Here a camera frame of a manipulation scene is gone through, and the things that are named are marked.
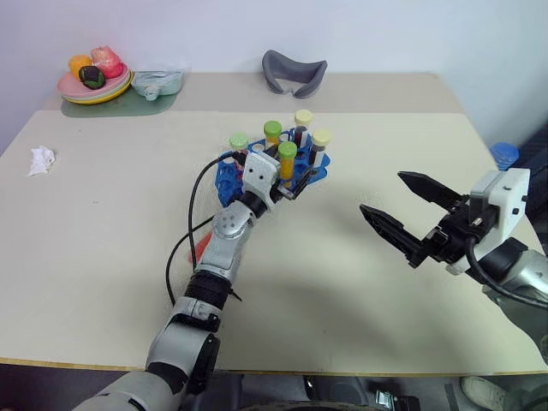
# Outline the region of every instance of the green mat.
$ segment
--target green mat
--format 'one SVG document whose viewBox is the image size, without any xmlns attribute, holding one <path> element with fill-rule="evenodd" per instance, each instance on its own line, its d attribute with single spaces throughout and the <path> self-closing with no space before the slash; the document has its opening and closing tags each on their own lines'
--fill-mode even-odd
<svg viewBox="0 0 548 411">
<path fill-rule="evenodd" d="M 177 95 L 159 96 L 154 101 L 146 101 L 129 88 L 124 94 L 105 103 L 83 105 L 63 100 L 61 112 L 67 117 L 125 117 L 150 116 L 166 111 L 175 101 Z"/>
</svg>

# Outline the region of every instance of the red object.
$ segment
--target red object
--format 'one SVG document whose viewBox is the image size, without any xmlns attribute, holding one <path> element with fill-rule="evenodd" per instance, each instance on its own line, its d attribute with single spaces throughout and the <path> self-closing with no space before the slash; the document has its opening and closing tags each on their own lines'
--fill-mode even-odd
<svg viewBox="0 0 548 411">
<path fill-rule="evenodd" d="M 93 65 L 101 70 L 104 77 L 112 79 L 123 71 L 122 61 L 108 45 L 92 50 Z"/>
<path fill-rule="evenodd" d="M 196 246 L 194 247 L 194 249 L 196 250 L 196 262 L 200 261 L 200 259 L 202 258 L 202 254 L 206 250 L 206 247 L 209 244 L 212 235 L 213 232 L 210 231 L 204 236 L 204 238 L 198 241 L 198 244 L 196 244 Z M 188 252 L 188 262 L 192 264 L 192 254 L 190 252 Z"/>
</svg>

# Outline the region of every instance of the green test tube cap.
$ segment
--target green test tube cap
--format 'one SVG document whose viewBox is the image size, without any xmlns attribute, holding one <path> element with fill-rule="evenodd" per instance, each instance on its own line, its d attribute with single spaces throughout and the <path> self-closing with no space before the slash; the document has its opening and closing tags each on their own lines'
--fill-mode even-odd
<svg viewBox="0 0 548 411">
<path fill-rule="evenodd" d="M 266 137 L 278 137 L 282 133 L 282 124 L 275 120 L 270 120 L 263 127 Z"/>
<path fill-rule="evenodd" d="M 293 141 L 284 141 L 277 147 L 277 153 L 282 159 L 295 158 L 297 155 L 297 145 Z"/>
<path fill-rule="evenodd" d="M 229 138 L 232 150 L 244 150 L 249 145 L 249 138 L 245 133 L 234 133 Z"/>
</svg>

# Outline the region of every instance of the robotic hand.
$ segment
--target robotic hand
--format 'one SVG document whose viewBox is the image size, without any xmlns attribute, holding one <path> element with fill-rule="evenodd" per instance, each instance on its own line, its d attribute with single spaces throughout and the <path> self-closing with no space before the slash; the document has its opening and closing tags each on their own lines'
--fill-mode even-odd
<svg viewBox="0 0 548 411">
<path fill-rule="evenodd" d="M 313 170 L 308 168 L 289 190 L 279 180 L 280 163 L 269 154 L 247 155 L 244 194 L 213 218 L 211 240 L 185 295 L 176 301 L 167 324 L 152 342 L 146 370 L 124 375 L 74 411 L 175 411 L 186 394 L 205 389 L 220 344 L 213 333 L 232 293 L 241 250 L 256 220 L 281 198 L 295 200 Z M 237 156 L 236 161 L 243 163 Z"/>
<path fill-rule="evenodd" d="M 366 205 L 366 221 L 416 268 L 427 257 L 466 272 L 525 331 L 548 364 L 548 260 L 509 237 L 525 213 L 529 170 L 492 171 L 470 195 L 460 195 L 429 176 L 398 173 L 411 191 L 448 211 L 423 240 L 383 211 Z"/>
</svg>

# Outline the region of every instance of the gray curved object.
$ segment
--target gray curved object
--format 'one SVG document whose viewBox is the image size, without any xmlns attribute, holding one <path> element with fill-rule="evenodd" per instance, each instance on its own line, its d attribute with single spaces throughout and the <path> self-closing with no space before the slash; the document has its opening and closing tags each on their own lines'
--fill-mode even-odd
<svg viewBox="0 0 548 411">
<path fill-rule="evenodd" d="M 288 92 L 283 90 L 276 79 L 306 83 L 299 90 L 293 92 L 295 98 L 310 97 L 324 79 L 326 70 L 326 60 L 317 63 L 299 63 L 274 50 L 268 50 L 263 56 L 263 72 L 266 83 L 273 92 L 278 94 Z"/>
</svg>

